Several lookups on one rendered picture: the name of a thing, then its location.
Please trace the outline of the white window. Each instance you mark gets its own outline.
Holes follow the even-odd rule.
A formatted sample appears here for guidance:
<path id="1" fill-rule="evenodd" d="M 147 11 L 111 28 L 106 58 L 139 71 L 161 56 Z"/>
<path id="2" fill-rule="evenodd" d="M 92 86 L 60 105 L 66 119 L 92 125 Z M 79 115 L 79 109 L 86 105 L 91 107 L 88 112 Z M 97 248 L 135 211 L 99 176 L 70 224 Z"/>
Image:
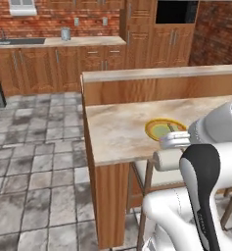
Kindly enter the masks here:
<path id="1" fill-rule="evenodd" d="M 12 16 L 36 16 L 34 0 L 9 0 Z"/>

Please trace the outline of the wooden base cupboard run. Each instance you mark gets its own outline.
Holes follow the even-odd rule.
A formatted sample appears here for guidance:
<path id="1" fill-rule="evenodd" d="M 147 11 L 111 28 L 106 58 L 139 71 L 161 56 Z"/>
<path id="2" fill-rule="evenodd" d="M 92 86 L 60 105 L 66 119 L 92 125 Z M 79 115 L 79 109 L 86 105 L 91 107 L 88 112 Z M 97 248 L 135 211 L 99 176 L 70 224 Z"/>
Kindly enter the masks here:
<path id="1" fill-rule="evenodd" d="M 126 42 L 118 36 L 0 45 L 1 87 L 5 96 L 79 92 L 83 72 L 123 69 L 125 49 Z"/>

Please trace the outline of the yellow green plate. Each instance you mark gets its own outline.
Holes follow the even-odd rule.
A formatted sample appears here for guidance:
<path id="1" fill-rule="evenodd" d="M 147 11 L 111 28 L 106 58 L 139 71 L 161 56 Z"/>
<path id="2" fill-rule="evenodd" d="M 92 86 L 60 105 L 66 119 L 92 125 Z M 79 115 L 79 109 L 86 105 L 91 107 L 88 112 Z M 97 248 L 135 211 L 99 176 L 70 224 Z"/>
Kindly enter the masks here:
<path id="1" fill-rule="evenodd" d="M 179 121 L 167 118 L 155 118 L 145 123 L 145 133 L 155 141 L 173 131 L 185 131 L 187 126 Z"/>

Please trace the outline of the wooden stool cream cushion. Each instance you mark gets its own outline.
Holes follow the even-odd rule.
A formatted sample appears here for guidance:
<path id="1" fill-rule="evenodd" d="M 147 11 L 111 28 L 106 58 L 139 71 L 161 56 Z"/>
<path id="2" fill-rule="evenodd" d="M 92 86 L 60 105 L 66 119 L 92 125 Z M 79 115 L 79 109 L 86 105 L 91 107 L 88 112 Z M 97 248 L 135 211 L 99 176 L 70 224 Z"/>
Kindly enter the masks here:
<path id="1" fill-rule="evenodd" d="M 179 188 L 184 185 L 179 171 L 179 159 L 183 149 L 156 151 L 148 160 L 129 164 L 126 212 L 139 206 L 140 198 L 157 190 Z"/>
<path id="2" fill-rule="evenodd" d="M 225 209 L 225 212 L 220 220 L 220 224 L 221 224 L 222 228 L 225 228 L 227 221 L 230 218 L 231 213 L 232 213 L 232 196 L 231 196 L 230 201 Z"/>

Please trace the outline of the tall wooden cupboard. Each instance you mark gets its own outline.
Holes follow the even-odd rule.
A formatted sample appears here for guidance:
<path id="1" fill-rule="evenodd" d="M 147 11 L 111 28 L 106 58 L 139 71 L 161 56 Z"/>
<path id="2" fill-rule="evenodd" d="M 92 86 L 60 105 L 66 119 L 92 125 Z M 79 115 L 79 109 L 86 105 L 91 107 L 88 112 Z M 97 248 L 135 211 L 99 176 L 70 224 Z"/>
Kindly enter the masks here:
<path id="1" fill-rule="evenodd" d="M 189 63 L 195 24 L 157 24 L 159 0 L 124 0 L 119 35 L 127 69 L 183 67 Z"/>

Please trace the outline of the silver metal canister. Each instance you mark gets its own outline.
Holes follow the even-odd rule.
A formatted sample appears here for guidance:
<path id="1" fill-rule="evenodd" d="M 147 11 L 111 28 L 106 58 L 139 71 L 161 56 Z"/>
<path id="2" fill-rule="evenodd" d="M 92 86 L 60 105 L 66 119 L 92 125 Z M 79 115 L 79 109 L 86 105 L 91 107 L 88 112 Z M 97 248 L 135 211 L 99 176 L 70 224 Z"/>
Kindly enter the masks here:
<path id="1" fill-rule="evenodd" d="M 70 29 L 68 27 L 62 27 L 61 28 L 61 38 L 64 41 L 69 41 L 70 40 Z"/>

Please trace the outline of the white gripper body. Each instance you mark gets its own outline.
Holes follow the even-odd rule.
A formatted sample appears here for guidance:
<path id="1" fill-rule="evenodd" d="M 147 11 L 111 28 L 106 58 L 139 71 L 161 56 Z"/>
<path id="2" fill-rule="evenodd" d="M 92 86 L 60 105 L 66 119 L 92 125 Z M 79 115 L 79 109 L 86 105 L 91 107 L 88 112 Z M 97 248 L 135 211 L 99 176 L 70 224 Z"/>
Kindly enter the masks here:
<path id="1" fill-rule="evenodd" d="M 190 144 L 190 134 L 187 131 L 173 131 L 160 138 L 161 149 L 186 147 Z"/>

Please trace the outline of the black sink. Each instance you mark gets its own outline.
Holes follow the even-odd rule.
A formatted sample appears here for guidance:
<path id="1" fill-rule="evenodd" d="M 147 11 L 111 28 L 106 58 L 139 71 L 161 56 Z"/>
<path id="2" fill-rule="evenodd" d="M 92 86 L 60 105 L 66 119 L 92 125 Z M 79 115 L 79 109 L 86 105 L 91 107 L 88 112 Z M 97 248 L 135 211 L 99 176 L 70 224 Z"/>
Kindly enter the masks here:
<path id="1" fill-rule="evenodd" d="M 44 44 L 46 38 L 0 39 L 0 45 Z"/>

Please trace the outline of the black built-in oven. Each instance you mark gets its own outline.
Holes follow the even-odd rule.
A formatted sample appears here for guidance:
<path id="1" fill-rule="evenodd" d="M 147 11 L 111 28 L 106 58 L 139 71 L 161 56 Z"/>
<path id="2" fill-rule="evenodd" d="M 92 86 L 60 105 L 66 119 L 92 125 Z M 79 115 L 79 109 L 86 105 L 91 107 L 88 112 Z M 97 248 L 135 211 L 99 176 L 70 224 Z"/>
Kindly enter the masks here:
<path id="1" fill-rule="evenodd" d="M 196 20 L 199 1 L 159 0 L 157 24 L 193 24 Z"/>

